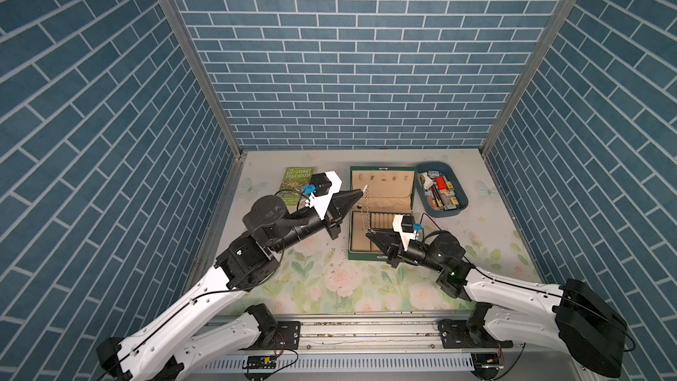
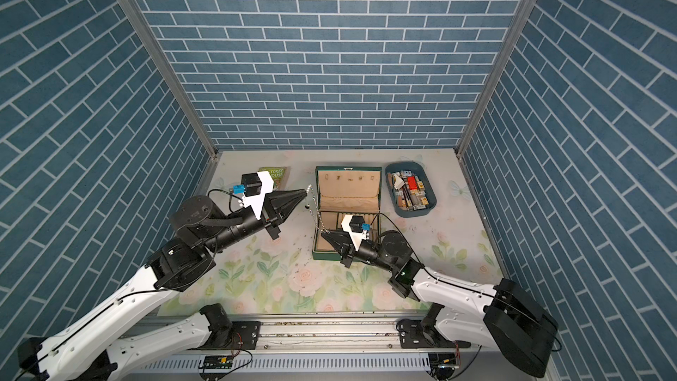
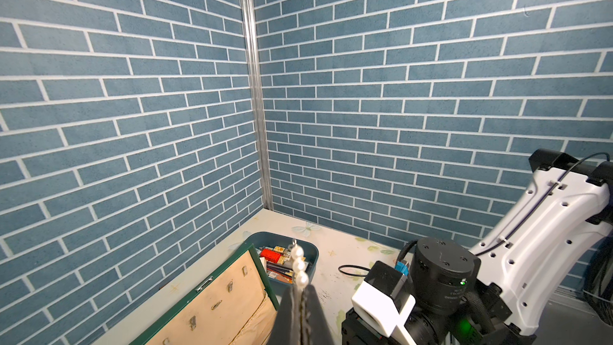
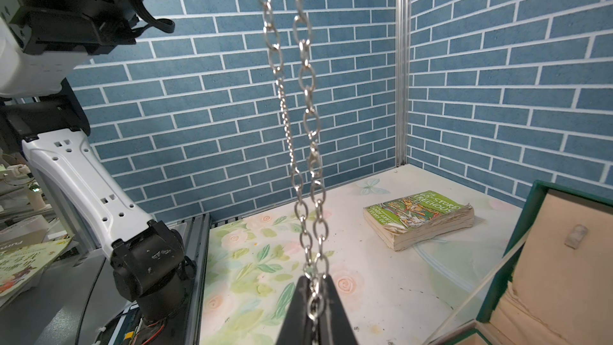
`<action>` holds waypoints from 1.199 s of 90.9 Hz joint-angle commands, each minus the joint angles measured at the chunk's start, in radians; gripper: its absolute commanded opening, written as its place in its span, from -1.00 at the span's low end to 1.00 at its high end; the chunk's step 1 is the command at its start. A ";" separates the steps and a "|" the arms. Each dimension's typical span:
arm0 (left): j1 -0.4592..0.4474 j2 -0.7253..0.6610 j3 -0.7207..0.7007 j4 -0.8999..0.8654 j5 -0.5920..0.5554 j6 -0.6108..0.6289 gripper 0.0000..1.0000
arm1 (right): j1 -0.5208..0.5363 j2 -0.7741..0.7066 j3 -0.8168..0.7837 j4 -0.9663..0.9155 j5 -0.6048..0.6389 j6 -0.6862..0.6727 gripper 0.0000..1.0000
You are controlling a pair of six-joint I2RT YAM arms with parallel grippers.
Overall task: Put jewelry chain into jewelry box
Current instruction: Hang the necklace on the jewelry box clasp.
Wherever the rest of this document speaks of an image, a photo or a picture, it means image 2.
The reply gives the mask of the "green jewelry box beige lining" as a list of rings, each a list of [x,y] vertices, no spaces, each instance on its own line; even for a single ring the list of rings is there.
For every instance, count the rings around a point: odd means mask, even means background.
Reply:
[[[346,214],[357,214],[370,225],[370,240],[381,234],[380,167],[317,166],[317,204],[319,217],[312,249],[313,259],[339,261],[340,255],[322,238],[319,229],[340,229]]]

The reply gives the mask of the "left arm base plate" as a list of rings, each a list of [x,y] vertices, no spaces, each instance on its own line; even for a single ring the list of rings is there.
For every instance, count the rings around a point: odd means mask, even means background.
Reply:
[[[209,327],[210,336],[201,349],[254,350],[262,324],[259,321],[236,321],[218,328]]]

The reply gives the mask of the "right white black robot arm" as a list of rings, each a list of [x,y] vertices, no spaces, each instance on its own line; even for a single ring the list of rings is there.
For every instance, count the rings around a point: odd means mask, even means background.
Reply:
[[[430,303],[422,321],[426,338],[497,349],[522,372],[545,376],[558,323],[516,282],[477,284],[443,275],[422,264],[396,230],[384,232],[378,242],[350,229],[328,230],[321,236],[340,254],[344,266],[361,262],[384,269],[399,296]]]

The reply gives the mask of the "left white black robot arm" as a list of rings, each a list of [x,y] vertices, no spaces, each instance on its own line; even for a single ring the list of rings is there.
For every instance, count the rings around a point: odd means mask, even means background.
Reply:
[[[30,338],[19,346],[22,374],[34,380],[113,380],[154,358],[186,349],[230,347],[236,340],[233,324],[218,304],[134,339],[123,334],[196,284],[214,268],[216,254],[262,230],[278,237],[280,225],[306,197],[303,189],[260,192],[251,205],[231,214],[205,195],[185,200],[171,218],[175,237],[128,282],[60,333]]]

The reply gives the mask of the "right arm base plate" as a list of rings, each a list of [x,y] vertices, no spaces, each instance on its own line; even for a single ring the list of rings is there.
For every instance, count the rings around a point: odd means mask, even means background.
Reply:
[[[421,319],[400,319],[396,323],[402,349],[469,349],[468,341],[447,340],[433,326],[426,326]]]

